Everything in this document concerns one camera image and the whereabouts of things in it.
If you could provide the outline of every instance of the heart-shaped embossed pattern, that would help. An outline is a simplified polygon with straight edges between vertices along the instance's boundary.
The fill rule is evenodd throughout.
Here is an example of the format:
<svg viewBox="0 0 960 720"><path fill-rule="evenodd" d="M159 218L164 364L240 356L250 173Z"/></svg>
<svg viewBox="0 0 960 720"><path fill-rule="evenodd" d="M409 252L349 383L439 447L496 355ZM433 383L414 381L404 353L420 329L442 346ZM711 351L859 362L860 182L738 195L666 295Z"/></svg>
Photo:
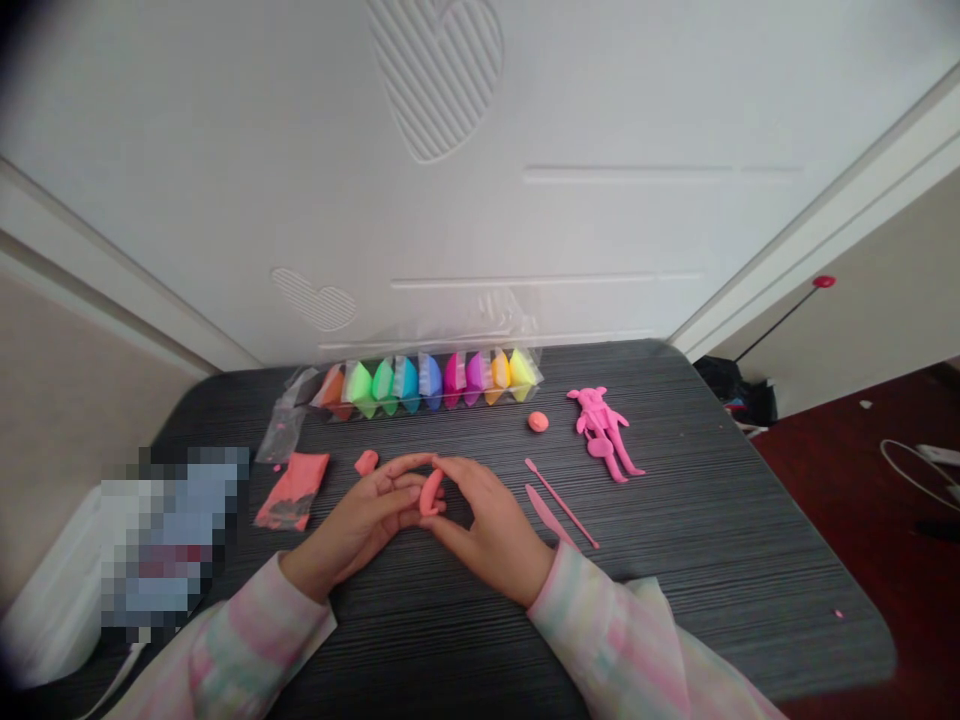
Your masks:
<svg viewBox="0 0 960 720"><path fill-rule="evenodd" d="M309 280L289 268L274 268L270 278L287 302L318 330L339 330L357 315L357 302L340 288L327 285L317 290Z"/></svg>
<svg viewBox="0 0 960 720"><path fill-rule="evenodd" d="M503 69L503 38L481 0L367 0L387 99L414 159L439 160L483 120Z"/></svg>

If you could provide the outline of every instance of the table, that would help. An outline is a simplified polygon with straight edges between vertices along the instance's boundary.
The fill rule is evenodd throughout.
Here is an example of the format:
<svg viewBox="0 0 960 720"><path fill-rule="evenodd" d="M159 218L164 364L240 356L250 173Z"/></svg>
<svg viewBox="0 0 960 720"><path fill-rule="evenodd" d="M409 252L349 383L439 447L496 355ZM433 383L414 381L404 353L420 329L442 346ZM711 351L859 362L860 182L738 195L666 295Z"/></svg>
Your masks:
<svg viewBox="0 0 960 720"><path fill-rule="evenodd" d="M773 700L889 678L896 656L880 614L689 362L652 340L548 348L545 380L526 404L321 424L308 417L298 450L332 455L309 528L356 481L353 463L373 448L466 455L490 466L541 537L555 542L523 491L538 485L530 457L600 543L582 535L541 491L571 537L615 580L656 575L678 624L730 660ZM194 387L155 442L249 446L266 429L292 370L227 373ZM615 484L576 435L573 388L608 388L630 421L623 438L647 471ZM540 410L550 429L535 435ZM254 465L249 519L278 478ZM449 480L448 515L470 521ZM249 528L202 607L230 597L277 550L300 536ZM364 571L335 590L339 629L282 693L276 718L452 716L585 717L586 708L522 610L487 589L430 535L402 532ZM834 614L839 609L840 619ZM156 653L149 648L147 656ZM101 648L82 670L30 694L56 715L89 709L122 649Z"/></svg>

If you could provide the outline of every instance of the finger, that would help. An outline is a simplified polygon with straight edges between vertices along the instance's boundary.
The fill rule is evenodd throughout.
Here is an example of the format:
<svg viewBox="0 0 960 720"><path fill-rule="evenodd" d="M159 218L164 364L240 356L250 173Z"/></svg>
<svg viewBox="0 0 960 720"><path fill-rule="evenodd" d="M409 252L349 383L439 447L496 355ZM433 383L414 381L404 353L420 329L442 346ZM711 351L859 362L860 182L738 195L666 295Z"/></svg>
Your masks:
<svg viewBox="0 0 960 720"><path fill-rule="evenodd" d="M368 513L368 520L371 523L378 523L388 515L395 515L402 510L406 510L413 505L419 497L419 485L411 485L408 488L394 490L386 495L381 495L367 503L366 512Z"/></svg>
<svg viewBox="0 0 960 720"><path fill-rule="evenodd" d="M479 497L479 491L483 487L483 480L480 474L476 472L475 463L465 458L443 458L434 457L433 466L443 470L443 474L453 480L460 488L460 492L472 503Z"/></svg>
<svg viewBox="0 0 960 720"><path fill-rule="evenodd" d="M420 527L432 532L447 550L471 570L479 566L479 549L473 536L455 522L431 515L420 520Z"/></svg>
<svg viewBox="0 0 960 720"><path fill-rule="evenodd" d="M374 474L380 473L391 480L395 480L405 472L413 470L414 468L418 468L422 465L429 465L434 455L435 453L412 453L410 455L401 455L398 458L394 458L386 465L377 468L374 471Z"/></svg>
<svg viewBox="0 0 960 720"><path fill-rule="evenodd" d="M437 510L441 513L447 511L447 504L445 502L438 502L434 505ZM415 525L420 524L420 520L423 519L423 516L420 514L418 508L410 508L408 510L403 510L398 516L400 520L400 529L414 527Z"/></svg>
<svg viewBox="0 0 960 720"><path fill-rule="evenodd" d="M393 481L393 488L395 490L402 490L405 487L410 487L411 485L419 485L423 487L423 484L427 481L426 475L419 475L417 473L406 473L401 475L396 480Z"/></svg>

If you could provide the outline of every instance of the wall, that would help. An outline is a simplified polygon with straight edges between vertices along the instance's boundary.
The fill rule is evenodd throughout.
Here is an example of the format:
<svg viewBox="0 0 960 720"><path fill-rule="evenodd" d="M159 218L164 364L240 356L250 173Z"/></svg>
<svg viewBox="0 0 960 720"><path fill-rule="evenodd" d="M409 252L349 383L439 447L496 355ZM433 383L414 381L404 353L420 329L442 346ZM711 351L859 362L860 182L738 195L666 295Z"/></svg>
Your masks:
<svg viewBox="0 0 960 720"><path fill-rule="evenodd" d="M0 337L0 607L5 607L100 481L101 468L148 445L196 375L5 271Z"/></svg>
<svg viewBox="0 0 960 720"><path fill-rule="evenodd" d="M740 363L791 415L960 354L960 171L827 265L818 291ZM709 354L735 358L810 286Z"/></svg>

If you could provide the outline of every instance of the pastel striped sleeve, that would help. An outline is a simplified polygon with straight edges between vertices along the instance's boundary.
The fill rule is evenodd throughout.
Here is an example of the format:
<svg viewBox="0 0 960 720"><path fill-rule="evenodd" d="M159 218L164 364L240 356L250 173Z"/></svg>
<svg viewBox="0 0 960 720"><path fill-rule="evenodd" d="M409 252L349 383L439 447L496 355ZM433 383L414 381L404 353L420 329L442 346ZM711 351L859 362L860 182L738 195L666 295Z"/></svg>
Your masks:
<svg viewBox="0 0 960 720"><path fill-rule="evenodd" d="M599 718L783 718L732 665L677 627L656 579L613 582L560 543L528 616Z"/></svg>
<svg viewBox="0 0 960 720"><path fill-rule="evenodd" d="M206 624L190 656L196 717L261 718L337 627L274 555Z"/></svg>
<svg viewBox="0 0 960 720"><path fill-rule="evenodd" d="M300 593L274 555L236 595L184 627L107 718L262 718L337 627L328 604Z"/></svg>

